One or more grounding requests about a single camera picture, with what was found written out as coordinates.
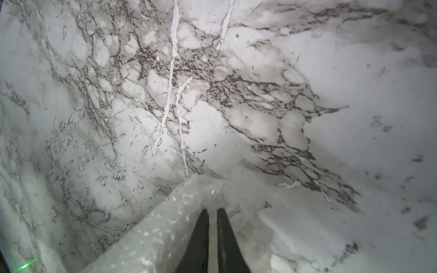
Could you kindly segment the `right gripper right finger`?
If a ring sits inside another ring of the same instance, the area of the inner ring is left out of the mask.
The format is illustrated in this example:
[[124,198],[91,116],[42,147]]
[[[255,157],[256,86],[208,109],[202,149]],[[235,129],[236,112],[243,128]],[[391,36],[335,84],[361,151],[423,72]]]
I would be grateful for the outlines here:
[[224,208],[217,210],[217,247],[220,273],[251,273]]

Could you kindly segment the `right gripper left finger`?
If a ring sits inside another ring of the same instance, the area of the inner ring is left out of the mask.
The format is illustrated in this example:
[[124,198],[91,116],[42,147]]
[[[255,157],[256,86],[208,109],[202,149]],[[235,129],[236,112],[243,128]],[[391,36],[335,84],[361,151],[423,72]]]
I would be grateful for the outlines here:
[[176,273],[207,273],[209,252],[209,215],[201,211]]

